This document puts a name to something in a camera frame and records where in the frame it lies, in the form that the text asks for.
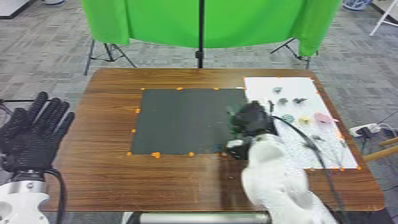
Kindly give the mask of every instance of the blue object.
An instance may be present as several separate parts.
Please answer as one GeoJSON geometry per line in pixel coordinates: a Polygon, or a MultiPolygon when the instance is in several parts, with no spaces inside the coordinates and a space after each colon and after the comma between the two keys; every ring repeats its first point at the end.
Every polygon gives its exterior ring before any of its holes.
{"type": "Polygon", "coordinates": [[[363,11],[370,3],[372,0],[345,0],[344,7],[352,11],[363,11]]]}

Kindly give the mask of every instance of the green screen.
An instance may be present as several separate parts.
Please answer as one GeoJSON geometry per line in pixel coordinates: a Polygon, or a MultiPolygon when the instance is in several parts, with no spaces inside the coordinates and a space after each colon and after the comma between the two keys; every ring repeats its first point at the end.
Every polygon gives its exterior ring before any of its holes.
{"type": "MultiPolygon", "coordinates": [[[[130,38],[198,47],[200,0],[82,0],[98,41],[130,38]]],[[[301,40],[301,55],[321,48],[340,0],[207,0],[207,48],[301,40]]]]}

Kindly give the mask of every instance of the orange dot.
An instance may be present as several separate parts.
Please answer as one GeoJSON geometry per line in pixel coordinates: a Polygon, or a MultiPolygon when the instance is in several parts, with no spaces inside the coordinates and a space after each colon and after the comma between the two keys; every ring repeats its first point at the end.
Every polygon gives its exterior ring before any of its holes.
{"type": "Polygon", "coordinates": [[[161,152],[153,152],[152,156],[159,159],[161,158],[161,152]]]}

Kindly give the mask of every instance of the white paper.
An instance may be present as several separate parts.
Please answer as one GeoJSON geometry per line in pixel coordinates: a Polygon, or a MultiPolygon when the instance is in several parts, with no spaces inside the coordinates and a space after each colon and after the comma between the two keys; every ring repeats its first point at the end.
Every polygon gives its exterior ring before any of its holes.
{"type": "MultiPolygon", "coordinates": [[[[319,135],[326,141],[315,141],[322,150],[322,157],[328,168],[356,169],[358,162],[347,147],[345,140],[340,138],[340,129],[337,123],[321,123],[315,120],[315,113],[324,113],[331,116],[328,106],[317,93],[313,80],[310,78],[269,78],[249,77],[246,78],[246,95],[249,101],[258,100],[267,110],[271,108],[269,100],[274,102],[274,115],[283,116],[290,114],[296,117],[294,125],[303,130],[306,135],[319,135]],[[281,87],[281,93],[274,92],[274,88],[281,87]],[[281,105],[280,99],[287,98],[289,103],[281,105]],[[308,100],[297,104],[296,98],[308,100]],[[299,119],[310,117],[310,124],[305,124],[299,119]]],[[[280,136],[287,144],[287,156],[301,168],[322,168],[315,152],[310,148],[303,147],[306,142],[301,135],[289,127],[289,125],[276,121],[280,136]]]]}

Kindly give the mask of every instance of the cable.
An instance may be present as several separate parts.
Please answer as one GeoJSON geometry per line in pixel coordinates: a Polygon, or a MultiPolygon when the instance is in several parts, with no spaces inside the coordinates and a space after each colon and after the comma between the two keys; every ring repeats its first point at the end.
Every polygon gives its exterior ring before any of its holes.
{"type": "Polygon", "coordinates": [[[395,135],[395,138],[397,138],[397,130],[398,130],[398,129],[393,128],[392,125],[386,124],[386,123],[381,123],[381,124],[379,124],[379,127],[383,127],[383,126],[390,128],[390,130],[392,130],[392,132],[393,132],[393,135],[395,135]]]}
{"type": "Polygon", "coordinates": [[[377,124],[381,124],[397,114],[398,114],[398,111],[377,122],[377,124]]]}
{"type": "Polygon", "coordinates": [[[361,154],[365,154],[365,147],[367,147],[367,143],[368,143],[368,138],[365,138],[365,140],[363,140],[361,154]]]}
{"type": "Polygon", "coordinates": [[[313,151],[315,151],[315,156],[317,156],[317,159],[319,159],[319,162],[321,162],[321,165],[322,165],[322,168],[324,168],[324,174],[326,174],[326,177],[328,177],[328,183],[329,183],[331,192],[333,192],[335,199],[337,199],[337,202],[338,202],[340,212],[344,214],[344,223],[345,224],[351,224],[351,219],[349,219],[349,215],[347,215],[347,211],[345,211],[345,203],[344,203],[344,200],[342,200],[338,191],[337,191],[335,182],[333,182],[333,176],[331,176],[329,171],[328,171],[328,166],[326,166],[326,162],[324,162],[324,159],[322,159],[319,146],[317,146],[312,138],[308,137],[308,135],[305,134],[305,132],[301,131],[301,129],[290,124],[290,122],[285,121],[283,118],[278,117],[278,116],[273,116],[273,118],[276,118],[280,121],[283,121],[283,123],[296,130],[297,134],[301,135],[301,137],[306,140],[306,143],[308,143],[306,147],[312,148],[313,151]]]}
{"type": "Polygon", "coordinates": [[[61,175],[61,172],[58,169],[47,170],[45,173],[54,175],[54,177],[59,180],[61,192],[59,192],[59,211],[58,211],[58,222],[56,223],[63,224],[65,214],[66,214],[66,201],[68,201],[66,182],[65,182],[65,178],[63,178],[63,175],[61,175]]]}
{"type": "Polygon", "coordinates": [[[386,190],[383,190],[383,191],[390,191],[390,190],[393,190],[397,187],[398,187],[398,185],[397,185],[395,187],[388,188],[388,189],[386,189],[386,190]]]}

